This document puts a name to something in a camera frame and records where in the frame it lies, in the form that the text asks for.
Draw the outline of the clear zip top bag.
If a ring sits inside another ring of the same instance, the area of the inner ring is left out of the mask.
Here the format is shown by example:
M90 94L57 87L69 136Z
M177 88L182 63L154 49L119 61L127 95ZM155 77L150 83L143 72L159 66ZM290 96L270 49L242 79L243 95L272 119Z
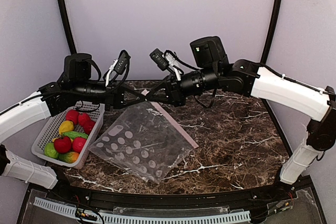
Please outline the clear zip top bag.
M144 181L160 183L198 144L159 103L128 107L89 151Z

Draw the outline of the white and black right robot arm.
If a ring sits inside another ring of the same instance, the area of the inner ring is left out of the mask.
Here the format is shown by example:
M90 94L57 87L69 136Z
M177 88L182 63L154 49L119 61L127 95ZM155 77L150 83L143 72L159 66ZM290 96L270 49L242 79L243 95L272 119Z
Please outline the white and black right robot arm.
M146 99L184 106L189 96L221 89L246 97L273 101L310 117L307 138L286 161L276 178L280 185L294 184L319 155L335 144L335 92L316 88L279 74L269 66L241 59L229 63L221 39L208 36L190 43L198 68L181 76L171 74Z

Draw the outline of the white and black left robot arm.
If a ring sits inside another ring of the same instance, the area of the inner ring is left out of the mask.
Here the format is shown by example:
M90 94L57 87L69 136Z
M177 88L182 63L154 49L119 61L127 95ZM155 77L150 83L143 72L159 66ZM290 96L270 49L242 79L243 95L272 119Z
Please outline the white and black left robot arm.
M28 126L48 119L74 106L79 101L103 104L105 110L123 109L143 102L145 96L124 82L130 70L130 56L122 50L109 71L122 75L116 78L91 79L91 69L98 69L92 56L77 53L65 58L64 70L56 82L40 87L24 100L1 112L1 142ZM46 189L53 189L65 179L51 167L21 158L1 145L1 175L16 178Z

